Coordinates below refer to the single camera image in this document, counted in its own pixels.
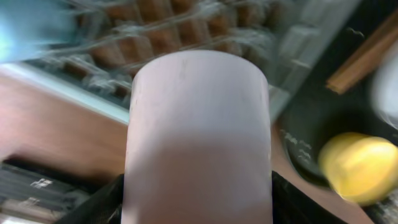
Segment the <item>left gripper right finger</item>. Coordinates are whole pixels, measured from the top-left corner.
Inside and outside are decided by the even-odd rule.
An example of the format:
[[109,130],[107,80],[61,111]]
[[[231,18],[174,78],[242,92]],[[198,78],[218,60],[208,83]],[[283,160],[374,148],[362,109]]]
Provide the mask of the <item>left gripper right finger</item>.
[[272,206],[274,224],[346,224],[275,171],[272,172]]

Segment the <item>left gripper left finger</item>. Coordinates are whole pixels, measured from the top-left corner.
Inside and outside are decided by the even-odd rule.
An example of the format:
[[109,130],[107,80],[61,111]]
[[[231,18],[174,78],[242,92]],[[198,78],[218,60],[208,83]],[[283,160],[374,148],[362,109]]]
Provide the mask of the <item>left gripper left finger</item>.
[[121,224],[123,190],[121,174],[54,224]]

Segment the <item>yellow bowl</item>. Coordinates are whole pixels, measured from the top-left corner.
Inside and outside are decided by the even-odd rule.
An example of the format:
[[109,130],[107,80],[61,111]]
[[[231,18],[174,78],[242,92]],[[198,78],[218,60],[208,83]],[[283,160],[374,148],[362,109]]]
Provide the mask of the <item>yellow bowl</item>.
[[361,206],[381,201],[397,187],[397,146],[384,138],[339,134],[320,150],[318,166],[341,198]]

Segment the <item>pink plastic cup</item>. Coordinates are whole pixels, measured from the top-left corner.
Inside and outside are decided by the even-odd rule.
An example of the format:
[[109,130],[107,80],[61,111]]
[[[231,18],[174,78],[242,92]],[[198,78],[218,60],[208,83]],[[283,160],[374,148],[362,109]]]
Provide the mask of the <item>pink plastic cup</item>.
[[133,81],[123,223],[272,223],[268,83],[250,61],[168,54]]

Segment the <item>blue plastic cup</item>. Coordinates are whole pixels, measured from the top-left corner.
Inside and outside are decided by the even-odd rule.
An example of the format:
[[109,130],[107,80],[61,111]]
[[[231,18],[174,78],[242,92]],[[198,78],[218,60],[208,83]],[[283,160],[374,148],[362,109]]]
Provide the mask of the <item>blue plastic cup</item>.
[[1,63],[39,58],[72,42],[76,28],[64,1],[1,0]]

